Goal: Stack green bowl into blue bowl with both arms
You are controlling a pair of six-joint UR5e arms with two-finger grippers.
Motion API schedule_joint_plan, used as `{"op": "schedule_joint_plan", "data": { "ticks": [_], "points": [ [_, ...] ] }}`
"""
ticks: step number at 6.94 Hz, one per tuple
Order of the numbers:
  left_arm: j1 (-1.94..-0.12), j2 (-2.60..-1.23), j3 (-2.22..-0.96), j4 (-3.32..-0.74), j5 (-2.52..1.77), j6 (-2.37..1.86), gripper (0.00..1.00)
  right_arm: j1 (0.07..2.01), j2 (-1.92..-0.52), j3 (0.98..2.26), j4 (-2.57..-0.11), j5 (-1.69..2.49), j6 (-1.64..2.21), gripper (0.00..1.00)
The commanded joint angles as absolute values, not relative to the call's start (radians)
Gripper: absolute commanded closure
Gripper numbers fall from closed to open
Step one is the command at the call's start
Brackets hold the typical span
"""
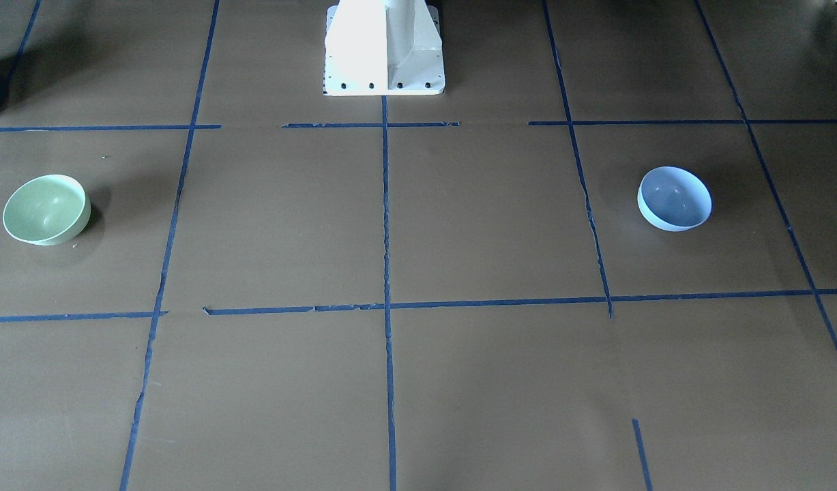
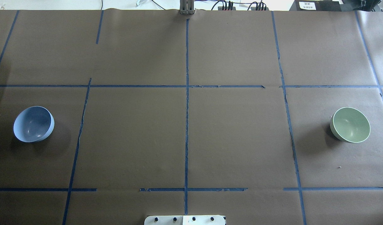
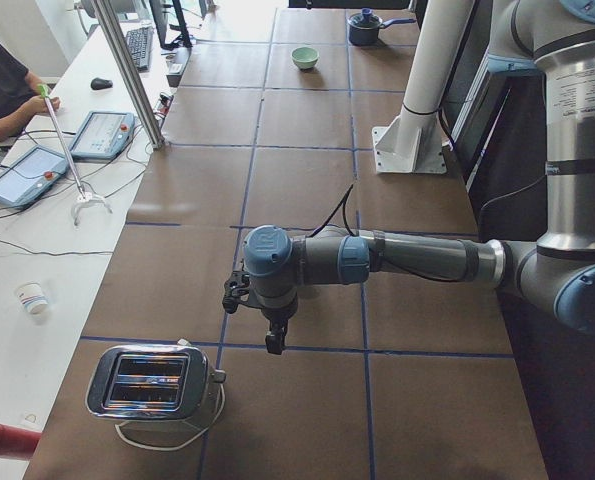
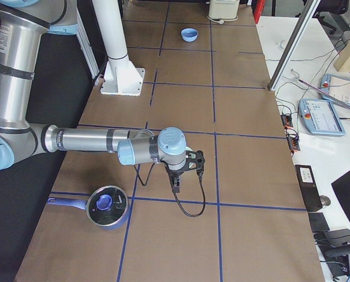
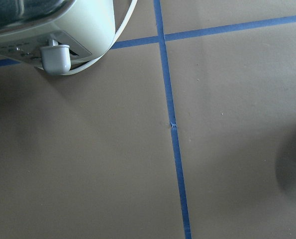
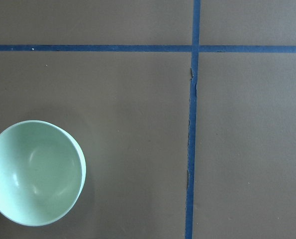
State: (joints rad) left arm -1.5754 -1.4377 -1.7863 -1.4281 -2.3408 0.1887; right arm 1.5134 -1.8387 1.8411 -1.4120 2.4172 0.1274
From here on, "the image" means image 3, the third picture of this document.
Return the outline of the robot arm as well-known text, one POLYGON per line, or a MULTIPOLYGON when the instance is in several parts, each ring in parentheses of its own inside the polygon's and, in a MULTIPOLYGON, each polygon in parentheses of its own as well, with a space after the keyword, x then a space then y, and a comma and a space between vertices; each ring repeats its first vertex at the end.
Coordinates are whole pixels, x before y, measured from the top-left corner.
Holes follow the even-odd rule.
POLYGON ((532 243, 475 243, 328 226, 290 237, 257 227, 222 304, 262 312, 270 353, 284 351, 300 286, 362 283, 379 271, 482 282, 595 334, 595 1, 495 2, 487 58, 492 72, 545 76, 546 232, 532 243))

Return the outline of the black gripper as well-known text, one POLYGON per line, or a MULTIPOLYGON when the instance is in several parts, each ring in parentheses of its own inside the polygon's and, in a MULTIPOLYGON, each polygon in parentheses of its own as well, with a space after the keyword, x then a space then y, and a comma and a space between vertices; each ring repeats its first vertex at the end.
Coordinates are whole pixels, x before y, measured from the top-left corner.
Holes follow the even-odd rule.
POLYGON ((269 329, 265 336, 267 352, 281 355, 286 348, 285 339, 288 333, 288 321, 297 312, 297 299, 278 308, 264 307, 261 309, 263 316, 268 319, 269 329))

